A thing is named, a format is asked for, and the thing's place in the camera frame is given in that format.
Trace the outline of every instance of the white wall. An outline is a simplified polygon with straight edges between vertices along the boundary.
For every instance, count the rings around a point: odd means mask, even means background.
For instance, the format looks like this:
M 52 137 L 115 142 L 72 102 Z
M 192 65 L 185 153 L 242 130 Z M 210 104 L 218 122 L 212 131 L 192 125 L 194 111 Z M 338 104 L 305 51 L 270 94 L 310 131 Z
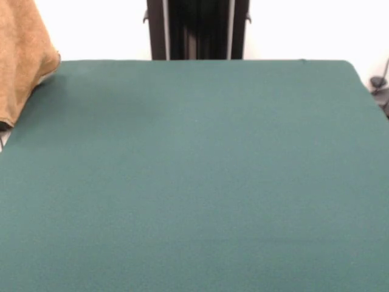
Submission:
M 146 0 L 36 0 L 64 60 L 151 58 Z M 251 0 L 246 59 L 342 59 L 364 84 L 389 57 L 388 0 Z

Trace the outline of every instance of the green felt table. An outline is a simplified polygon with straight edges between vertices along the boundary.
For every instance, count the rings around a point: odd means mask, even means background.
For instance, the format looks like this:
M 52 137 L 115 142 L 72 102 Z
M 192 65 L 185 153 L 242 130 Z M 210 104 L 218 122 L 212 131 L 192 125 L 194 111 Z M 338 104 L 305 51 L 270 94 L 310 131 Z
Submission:
M 389 124 L 344 61 L 73 61 L 0 155 L 0 291 L 389 291 Z

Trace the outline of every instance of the black metal stand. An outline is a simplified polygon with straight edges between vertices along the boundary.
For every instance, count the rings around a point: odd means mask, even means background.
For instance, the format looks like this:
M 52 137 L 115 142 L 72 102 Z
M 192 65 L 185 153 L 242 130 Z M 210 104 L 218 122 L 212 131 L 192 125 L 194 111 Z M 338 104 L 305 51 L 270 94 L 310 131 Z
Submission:
M 147 5 L 153 60 L 243 58 L 249 0 L 147 0 Z

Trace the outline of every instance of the towel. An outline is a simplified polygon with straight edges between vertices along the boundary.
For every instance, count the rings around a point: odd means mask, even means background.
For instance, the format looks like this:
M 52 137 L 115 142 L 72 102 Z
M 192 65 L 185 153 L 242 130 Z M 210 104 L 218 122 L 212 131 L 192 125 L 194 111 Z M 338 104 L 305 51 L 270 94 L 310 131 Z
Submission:
M 60 61 L 34 0 L 0 0 L 0 130 L 15 126 L 33 89 Z

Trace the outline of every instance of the brown cloth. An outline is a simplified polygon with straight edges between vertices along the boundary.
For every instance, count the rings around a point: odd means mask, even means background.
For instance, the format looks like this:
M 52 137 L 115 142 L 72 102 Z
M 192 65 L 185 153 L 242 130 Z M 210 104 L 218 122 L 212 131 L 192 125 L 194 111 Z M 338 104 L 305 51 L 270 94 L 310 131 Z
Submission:
M 15 125 L 34 87 L 60 61 L 34 0 L 0 0 L 0 123 Z

